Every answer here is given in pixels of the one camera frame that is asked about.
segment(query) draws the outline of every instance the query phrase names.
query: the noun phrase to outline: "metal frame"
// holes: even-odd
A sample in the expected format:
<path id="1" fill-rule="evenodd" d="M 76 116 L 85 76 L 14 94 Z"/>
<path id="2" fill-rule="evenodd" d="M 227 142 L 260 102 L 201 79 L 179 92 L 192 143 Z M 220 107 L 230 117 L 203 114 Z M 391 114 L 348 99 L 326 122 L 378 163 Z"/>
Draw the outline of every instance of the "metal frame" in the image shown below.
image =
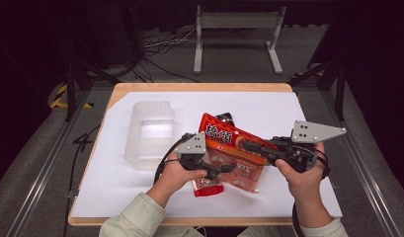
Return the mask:
<path id="1" fill-rule="evenodd" d="M 195 54 L 195 74 L 202 73 L 202 29 L 221 29 L 221 28 L 273 28 L 273 38 L 266 41 L 267 51 L 273 63 L 276 74 L 282 74 L 282 66 L 276 54 L 276 44 L 282 28 L 285 7 L 281 7 L 279 12 L 260 12 L 260 13 L 219 13 L 203 12 L 202 7 L 198 6 L 198 15 L 196 22 L 197 43 Z"/>

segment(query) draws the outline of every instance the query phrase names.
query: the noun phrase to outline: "person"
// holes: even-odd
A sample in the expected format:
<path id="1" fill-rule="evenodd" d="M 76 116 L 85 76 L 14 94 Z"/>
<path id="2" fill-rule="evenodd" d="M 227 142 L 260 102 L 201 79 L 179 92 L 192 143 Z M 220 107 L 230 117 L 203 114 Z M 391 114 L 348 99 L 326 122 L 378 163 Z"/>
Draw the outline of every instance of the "person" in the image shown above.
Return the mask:
<path id="1" fill-rule="evenodd" d="M 324 143 L 315 145 L 324 152 Z M 162 227 L 159 224 L 165 217 L 168 200 L 186 182 L 207 175 L 205 170 L 187 171 L 177 161 L 172 152 L 159 180 L 146 193 L 141 193 L 122 211 L 105 221 L 100 229 L 100 237 L 122 236 L 190 236 L 202 237 L 193 227 Z M 297 173 L 284 160 L 276 161 L 276 166 L 288 182 L 290 193 L 296 203 L 297 219 L 304 236 L 348 236 L 339 218 L 332 218 L 322 203 L 319 186 L 324 166 L 317 162 L 315 167 Z M 238 237 L 281 236 L 276 226 L 250 226 Z"/>

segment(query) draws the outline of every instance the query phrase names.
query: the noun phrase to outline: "metal stand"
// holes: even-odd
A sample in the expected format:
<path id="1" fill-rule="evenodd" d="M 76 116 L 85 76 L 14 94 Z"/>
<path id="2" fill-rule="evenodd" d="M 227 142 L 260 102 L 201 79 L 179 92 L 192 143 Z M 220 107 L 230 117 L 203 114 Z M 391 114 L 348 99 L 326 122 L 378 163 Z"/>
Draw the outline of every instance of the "metal stand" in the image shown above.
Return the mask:
<path id="1" fill-rule="evenodd" d="M 92 71 L 96 75 L 112 82 L 115 85 L 121 82 L 121 80 L 84 61 L 71 59 L 66 64 L 66 86 L 68 93 L 68 115 L 66 116 L 66 121 L 70 121 L 76 110 L 75 82 L 79 85 L 81 90 L 91 90 L 93 86 L 87 71 Z"/>
<path id="2" fill-rule="evenodd" d="M 227 12 L 202 12 L 198 6 L 197 16 L 197 44 L 195 55 L 194 73 L 202 73 L 202 29 L 219 28 L 273 28 L 273 39 L 266 41 L 267 51 L 275 68 L 276 74 L 282 74 L 282 66 L 276 54 L 276 43 L 282 28 L 285 7 L 281 7 L 279 12 L 262 13 L 227 13 Z"/>

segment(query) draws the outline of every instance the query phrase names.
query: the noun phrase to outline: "right hand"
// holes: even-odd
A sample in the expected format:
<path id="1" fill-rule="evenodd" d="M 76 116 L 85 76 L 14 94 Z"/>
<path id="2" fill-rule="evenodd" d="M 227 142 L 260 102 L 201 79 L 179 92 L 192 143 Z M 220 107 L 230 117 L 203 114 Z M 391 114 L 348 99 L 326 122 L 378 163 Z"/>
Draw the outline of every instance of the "right hand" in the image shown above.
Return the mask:
<path id="1" fill-rule="evenodd" d="M 324 143 L 318 142 L 315 144 L 315 149 L 324 152 Z M 321 162 L 318 161 L 312 169 L 303 173 L 297 173 L 283 159 L 277 160 L 276 166 L 287 179 L 288 188 L 296 203 L 318 201 L 321 199 L 319 186 L 324 171 L 324 165 Z"/>

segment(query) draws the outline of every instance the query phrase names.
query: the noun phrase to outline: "left hand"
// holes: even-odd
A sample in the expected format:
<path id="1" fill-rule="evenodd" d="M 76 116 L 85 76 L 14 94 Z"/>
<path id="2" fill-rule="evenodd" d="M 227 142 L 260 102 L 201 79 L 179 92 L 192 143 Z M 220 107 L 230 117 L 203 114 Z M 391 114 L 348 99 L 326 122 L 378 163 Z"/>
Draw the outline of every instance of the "left hand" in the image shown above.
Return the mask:
<path id="1" fill-rule="evenodd" d="M 161 177 L 146 194 L 165 207 L 171 195 L 182 188 L 186 182 L 201 179 L 206 175 L 205 170 L 185 170 L 178 161 L 177 154 L 172 152 L 168 156 Z"/>

